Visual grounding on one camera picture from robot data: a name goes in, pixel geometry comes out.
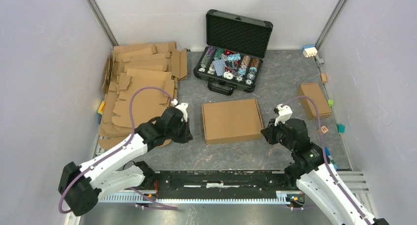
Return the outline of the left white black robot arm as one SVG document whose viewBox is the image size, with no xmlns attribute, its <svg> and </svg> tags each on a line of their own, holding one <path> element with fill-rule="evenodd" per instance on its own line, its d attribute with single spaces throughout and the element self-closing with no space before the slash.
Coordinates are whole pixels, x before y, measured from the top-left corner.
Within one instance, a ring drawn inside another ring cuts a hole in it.
<svg viewBox="0 0 417 225">
<path fill-rule="evenodd" d="M 102 155 L 80 165 L 74 162 L 65 165 L 58 186 L 61 195 L 59 212 L 81 216 L 94 208 L 99 199 L 110 194 L 130 187 L 151 188 L 154 175 L 146 167 L 119 168 L 167 140 L 177 143 L 192 140 L 187 108 L 187 103 L 169 107 L 160 117 L 140 124 L 133 133 Z"/>
</svg>

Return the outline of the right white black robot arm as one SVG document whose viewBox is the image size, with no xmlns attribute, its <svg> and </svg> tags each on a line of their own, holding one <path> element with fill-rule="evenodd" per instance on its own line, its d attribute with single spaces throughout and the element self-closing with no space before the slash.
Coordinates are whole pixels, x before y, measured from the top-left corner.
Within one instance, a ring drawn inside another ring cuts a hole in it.
<svg viewBox="0 0 417 225">
<path fill-rule="evenodd" d="M 334 225 L 386 225 L 354 196 L 341 180 L 323 149 L 308 136 L 305 122 L 290 118 L 285 123 L 271 119 L 261 133 L 267 143 L 288 149 L 294 163 L 284 169 L 278 184 L 304 192 Z"/>
</svg>

